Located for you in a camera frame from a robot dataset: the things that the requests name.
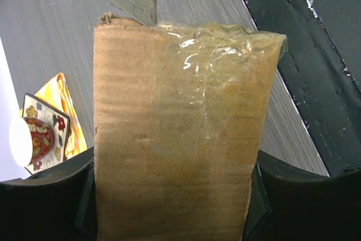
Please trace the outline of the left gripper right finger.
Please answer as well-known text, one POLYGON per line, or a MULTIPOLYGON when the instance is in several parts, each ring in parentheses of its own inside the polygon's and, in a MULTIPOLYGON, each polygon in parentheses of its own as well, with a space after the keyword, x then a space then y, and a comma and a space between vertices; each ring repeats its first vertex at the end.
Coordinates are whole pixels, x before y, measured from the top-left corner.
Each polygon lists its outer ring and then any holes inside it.
POLYGON ((360 169, 326 177, 259 151, 243 240, 360 240, 360 169))

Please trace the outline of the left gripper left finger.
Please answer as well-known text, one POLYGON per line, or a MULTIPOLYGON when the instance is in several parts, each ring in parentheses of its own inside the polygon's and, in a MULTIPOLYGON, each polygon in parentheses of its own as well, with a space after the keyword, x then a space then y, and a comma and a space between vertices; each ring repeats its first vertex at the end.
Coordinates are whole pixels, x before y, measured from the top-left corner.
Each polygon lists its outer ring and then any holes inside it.
POLYGON ((96 240, 94 149, 1 182, 1 240, 96 240))

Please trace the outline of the brown cardboard express box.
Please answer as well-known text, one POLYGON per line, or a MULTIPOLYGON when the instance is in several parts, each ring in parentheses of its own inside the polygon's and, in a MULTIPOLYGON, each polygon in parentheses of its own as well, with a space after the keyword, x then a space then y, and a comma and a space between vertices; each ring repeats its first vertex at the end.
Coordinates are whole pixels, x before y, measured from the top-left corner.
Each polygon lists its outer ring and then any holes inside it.
POLYGON ((105 14, 94 30, 99 240, 240 240, 287 38, 105 14))

